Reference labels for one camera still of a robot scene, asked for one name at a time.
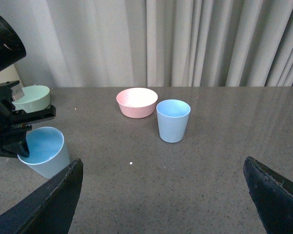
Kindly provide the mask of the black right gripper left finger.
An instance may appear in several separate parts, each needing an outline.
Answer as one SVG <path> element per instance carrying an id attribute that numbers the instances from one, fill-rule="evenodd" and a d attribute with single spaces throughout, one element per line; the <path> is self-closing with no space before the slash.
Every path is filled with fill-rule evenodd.
<path id="1" fill-rule="evenodd" d="M 66 234 L 80 198 L 83 163 L 78 158 L 0 215 L 0 234 Z"/>

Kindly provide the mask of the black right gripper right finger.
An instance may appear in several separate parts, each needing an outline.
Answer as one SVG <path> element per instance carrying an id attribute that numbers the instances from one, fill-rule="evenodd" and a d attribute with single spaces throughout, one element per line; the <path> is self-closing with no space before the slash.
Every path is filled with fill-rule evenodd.
<path id="1" fill-rule="evenodd" d="M 268 234 L 293 234 L 293 182 L 253 157 L 243 167 L 249 194 Z"/>

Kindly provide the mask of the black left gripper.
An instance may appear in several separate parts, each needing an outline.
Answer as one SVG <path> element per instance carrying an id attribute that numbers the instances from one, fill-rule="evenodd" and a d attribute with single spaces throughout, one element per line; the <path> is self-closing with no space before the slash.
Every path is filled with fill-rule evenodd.
<path id="1" fill-rule="evenodd" d="M 13 92 L 21 93 L 19 81 L 0 83 L 0 156 L 17 158 L 29 157 L 26 134 L 32 130 L 30 123 L 54 119 L 56 107 L 26 113 L 24 110 L 14 111 Z"/>

